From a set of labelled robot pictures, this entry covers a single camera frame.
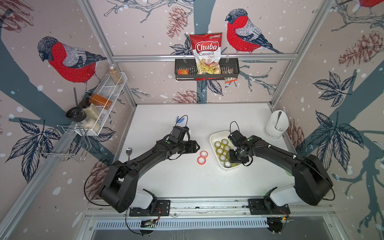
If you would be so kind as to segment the red tape roll back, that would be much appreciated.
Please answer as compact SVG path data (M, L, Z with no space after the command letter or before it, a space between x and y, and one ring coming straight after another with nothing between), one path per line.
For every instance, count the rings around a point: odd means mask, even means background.
M200 157L207 158L208 157L208 152L207 151L201 151L200 152Z

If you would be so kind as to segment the red tape roll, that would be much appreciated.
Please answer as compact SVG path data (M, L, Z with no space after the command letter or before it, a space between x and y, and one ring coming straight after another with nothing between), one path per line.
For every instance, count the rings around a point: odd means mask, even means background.
M208 152L207 151L201 151L200 152L200 157L207 158L208 157Z
M203 158L203 157L198 157L198 159L197 159L197 163L199 164L199 165L204 165L205 163L206 163L206 158Z

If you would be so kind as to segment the yellow transparent tape roll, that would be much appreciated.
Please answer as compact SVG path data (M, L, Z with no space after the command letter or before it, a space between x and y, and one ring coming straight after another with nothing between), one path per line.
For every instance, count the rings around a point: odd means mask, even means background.
M221 144L220 141L216 141L214 146L215 146L216 149L219 149L219 148L221 148L222 144Z
M217 154L218 156L223 155L223 154L224 154L224 150L223 150L222 148L217 148L217 149L216 149L216 154Z
M229 146L224 146L223 149L224 149L225 152L229 152L231 148Z
M226 156L225 155L220 155L219 156L220 162L225 162L226 161Z
M229 141L228 141L228 139L222 139L222 140L221 140L221 144L222 144L223 146L228 146L228 145L229 145Z

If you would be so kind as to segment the red tape roll front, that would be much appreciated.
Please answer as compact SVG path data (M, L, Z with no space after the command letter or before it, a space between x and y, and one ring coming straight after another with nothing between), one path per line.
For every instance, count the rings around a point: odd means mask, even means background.
M203 157L198 157L198 159L197 159L197 163L199 164L199 165L204 165L205 163L206 163L206 158L203 158Z

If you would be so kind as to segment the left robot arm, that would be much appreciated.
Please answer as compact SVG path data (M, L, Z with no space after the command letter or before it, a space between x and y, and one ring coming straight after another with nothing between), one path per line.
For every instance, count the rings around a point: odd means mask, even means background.
M157 164L178 154L194 154L200 149L191 140L187 126L174 126L172 132L158 140L153 148L127 162L116 161L98 190L98 196L118 213L133 207L139 179Z

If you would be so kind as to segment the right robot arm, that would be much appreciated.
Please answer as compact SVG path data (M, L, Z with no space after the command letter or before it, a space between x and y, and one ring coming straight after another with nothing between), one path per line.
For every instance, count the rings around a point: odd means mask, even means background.
M262 198L249 199L251 215L288 215L289 204L304 202L317 206L326 200L333 183L323 164L315 155L301 156L273 146L262 138L246 138L236 130L228 136L235 150L229 151L231 163L248 167L253 157L267 160L287 171L294 177L294 183L282 188L270 189Z

